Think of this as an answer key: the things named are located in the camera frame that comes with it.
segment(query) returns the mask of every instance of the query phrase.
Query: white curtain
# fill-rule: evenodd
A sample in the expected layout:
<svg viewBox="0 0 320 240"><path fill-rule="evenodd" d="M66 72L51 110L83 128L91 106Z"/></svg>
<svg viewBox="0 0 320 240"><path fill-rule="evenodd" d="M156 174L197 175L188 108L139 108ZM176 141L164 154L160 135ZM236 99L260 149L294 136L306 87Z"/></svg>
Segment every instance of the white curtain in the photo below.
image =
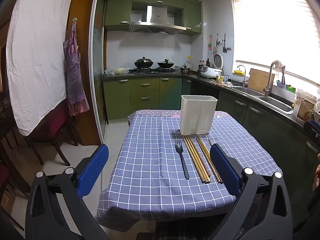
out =
<svg viewBox="0 0 320 240"><path fill-rule="evenodd" d="M62 43L71 0L17 0L7 38L10 100L26 136L66 98Z"/></svg>
<svg viewBox="0 0 320 240"><path fill-rule="evenodd" d="M306 0L235 0L234 60L285 70L320 83L319 28Z"/></svg>

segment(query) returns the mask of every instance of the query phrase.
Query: hand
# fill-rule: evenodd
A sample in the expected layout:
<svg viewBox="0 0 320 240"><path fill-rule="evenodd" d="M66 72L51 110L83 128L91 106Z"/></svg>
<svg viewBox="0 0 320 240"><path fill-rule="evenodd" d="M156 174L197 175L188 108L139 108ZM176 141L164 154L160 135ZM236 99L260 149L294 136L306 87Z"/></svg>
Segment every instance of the hand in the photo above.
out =
<svg viewBox="0 0 320 240"><path fill-rule="evenodd" d="M319 186L320 184L320 164L318 165L317 169L316 169L316 176L315 176L315 182L312 185L312 191L315 191L315 189Z"/></svg>

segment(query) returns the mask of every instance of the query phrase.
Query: stainless steel sink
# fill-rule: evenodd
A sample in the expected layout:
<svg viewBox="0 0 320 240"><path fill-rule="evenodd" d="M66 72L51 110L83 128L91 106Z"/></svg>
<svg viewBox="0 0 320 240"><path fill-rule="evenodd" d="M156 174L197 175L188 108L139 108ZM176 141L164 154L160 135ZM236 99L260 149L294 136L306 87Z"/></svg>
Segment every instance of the stainless steel sink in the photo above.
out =
<svg viewBox="0 0 320 240"><path fill-rule="evenodd" d="M260 100L267 102L268 104L272 105L273 107L279 109L280 111L284 112L285 114L292 114L292 112L293 112L293 109L290 106L288 106L288 105L286 105L276 99L273 99L271 97L258 97L258 98Z"/></svg>
<svg viewBox="0 0 320 240"><path fill-rule="evenodd" d="M243 87L231 87L231 88L238 90L238 91L241 91L241 92L244 92L244 93L249 94L251 96L255 96L255 97L263 96L262 93L257 92L255 90L252 90L250 88L243 88Z"/></svg>

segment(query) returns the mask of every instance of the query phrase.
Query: chopsticks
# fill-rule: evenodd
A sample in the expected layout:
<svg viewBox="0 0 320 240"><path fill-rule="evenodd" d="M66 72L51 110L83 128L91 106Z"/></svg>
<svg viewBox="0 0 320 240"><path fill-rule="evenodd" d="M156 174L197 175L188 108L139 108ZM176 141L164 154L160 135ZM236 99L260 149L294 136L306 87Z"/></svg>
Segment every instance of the chopsticks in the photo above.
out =
<svg viewBox="0 0 320 240"><path fill-rule="evenodd" d="M211 161L210 153L209 153L207 147L205 146L204 142L202 141L202 139L199 136L196 138L196 140L197 140L197 142L203 152L204 157L207 159L207 162L209 163L211 170L212 170L214 176L216 177L217 182L222 184L223 183L222 179L221 179L216 167L213 165L213 163Z"/></svg>
<svg viewBox="0 0 320 240"><path fill-rule="evenodd" d="M201 179L202 183L209 183L210 182L210 173L207 170L206 166L204 165L204 162L196 149L193 141L190 139L189 136L182 136L184 143L187 146L188 152L191 156L191 159L196 167L196 170L199 174L199 177Z"/></svg>

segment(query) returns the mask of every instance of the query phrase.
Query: upper cabinet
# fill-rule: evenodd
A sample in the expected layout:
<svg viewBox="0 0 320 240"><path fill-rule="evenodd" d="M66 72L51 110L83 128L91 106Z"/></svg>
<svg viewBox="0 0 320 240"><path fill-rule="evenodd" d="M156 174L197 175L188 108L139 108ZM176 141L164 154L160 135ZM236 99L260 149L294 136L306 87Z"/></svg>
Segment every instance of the upper cabinet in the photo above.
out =
<svg viewBox="0 0 320 240"><path fill-rule="evenodd" d="M108 31L129 30L131 0L108 0L105 25Z"/></svg>
<svg viewBox="0 0 320 240"><path fill-rule="evenodd" d="M187 28L187 35L201 33L201 4L184 1L184 26Z"/></svg>
<svg viewBox="0 0 320 240"><path fill-rule="evenodd" d="M147 5L167 7L168 24L187 28L182 32L184 35L202 32L199 0L108 0L105 20L107 31L129 30L131 22L146 21Z"/></svg>

